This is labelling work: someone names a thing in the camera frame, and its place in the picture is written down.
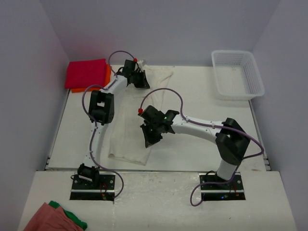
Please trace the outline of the white t shirt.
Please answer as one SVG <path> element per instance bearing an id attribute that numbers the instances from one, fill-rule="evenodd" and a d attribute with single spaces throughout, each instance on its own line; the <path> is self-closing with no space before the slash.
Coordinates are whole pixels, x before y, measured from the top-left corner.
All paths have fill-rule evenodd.
<path id="1" fill-rule="evenodd" d="M 145 95 L 157 88 L 165 88 L 173 70 L 168 67 L 144 67 L 149 89 L 137 89 L 130 84 L 125 88 L 119 111 L 110 137 L 108 157 L 121 161 L 146 165 L 151 148 L 145 148 L 144 135 L 140 125 L 143 119 L 138 109 Z"/>

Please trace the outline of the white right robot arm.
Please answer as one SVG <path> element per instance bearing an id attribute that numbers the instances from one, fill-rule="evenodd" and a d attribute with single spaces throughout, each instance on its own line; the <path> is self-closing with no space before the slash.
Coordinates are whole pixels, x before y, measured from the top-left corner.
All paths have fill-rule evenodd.
<path id="1" fill-rule="evenodd" d="M 244 159 L 250 143 L 241 126 L 232 118 L 221 122 L 222 128 L 211 124 L 203 126 L 203 122 L 191 122 L 182 118 L 180 112 L 168 110 L 163 113 L 153 106 L 139 109 L 138 116 L 143 119 L 141 129 L 144 135 L 145 147 L 148 148 L 163 138 L 163 133 L 185 134 L 205 139 L 217 146 L 221 157 L 215 176 L 215 185 L 226 189 L 232 183 L 232 176 Z"/>

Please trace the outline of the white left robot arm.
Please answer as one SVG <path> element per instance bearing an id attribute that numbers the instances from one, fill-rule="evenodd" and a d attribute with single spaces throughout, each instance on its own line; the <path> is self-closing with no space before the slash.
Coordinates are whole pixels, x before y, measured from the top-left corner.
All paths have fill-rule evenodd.
<path id="1" fill-rule="evenodd" d="M 136 58 L 125 60 L 124 66 L 115 73 L 114 80 L 105 87 L 93 85 L 86 88 L 85 91 L 92 87 L 98 88 L 98 90 L 91 92 L 88 110 L 84 104 L 85 93 L 82 95 L 82 107 L 90 118 L 92 127 L 89 151 L 85 155 L 83 163 L 79 166 L 77 175 L 80 179 L 83 179 L 84 185 L 89 189 L 95 189 L 99 186 L 100 168 L 112 172 L 112 170 L 99 164 L 103 137 L 115 116 L 115 96 L 129 84 L 133 84 L 137 89 L 150 88 L 145 71 L 139 66 Z"/>

